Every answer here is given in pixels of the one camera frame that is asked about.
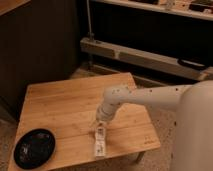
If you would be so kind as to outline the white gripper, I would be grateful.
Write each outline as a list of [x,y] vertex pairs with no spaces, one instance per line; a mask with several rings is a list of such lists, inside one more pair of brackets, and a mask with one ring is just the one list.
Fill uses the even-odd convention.
[[[102,106],[100,106],[97,109],[97,114],[96,114],[96,119],[98,121],[103,122],[103,127],[107,128],[108,123],[113,120],[115,116],[115,111],[114,110],[105,110]],[[93,120],[90,124],[90,127],[96,127],[98,125],[98,121],[97,120]]]

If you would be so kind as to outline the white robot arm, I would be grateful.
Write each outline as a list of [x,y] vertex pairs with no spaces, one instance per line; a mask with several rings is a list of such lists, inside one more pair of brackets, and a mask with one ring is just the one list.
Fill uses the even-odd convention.
[[152,88],[131,89],[125,84],[107,87],[95,122],[112,122],[125,104],[175,114],[170,171],[213,171],[213,80]]

